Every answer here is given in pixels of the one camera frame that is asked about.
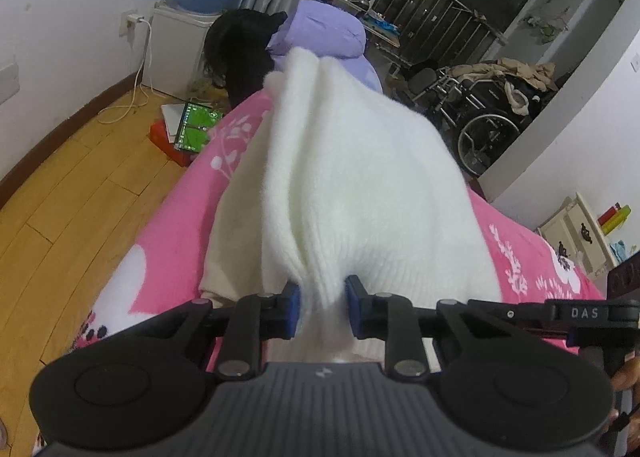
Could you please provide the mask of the person's right hand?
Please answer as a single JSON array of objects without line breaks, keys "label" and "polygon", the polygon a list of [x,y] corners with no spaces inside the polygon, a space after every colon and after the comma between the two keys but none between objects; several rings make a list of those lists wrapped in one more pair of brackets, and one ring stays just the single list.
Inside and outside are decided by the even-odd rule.
[{"label": "person's right hand", "polygon": [[[639,379],[640,379],[640,359],[636,355],[633,359],[628,359],[625,365],[611,379],[615,392],[631,390],[634,397],[634,407],[639,407]],[[630,415],[628,432],[628,446],[639,446],[639,411]]]}]

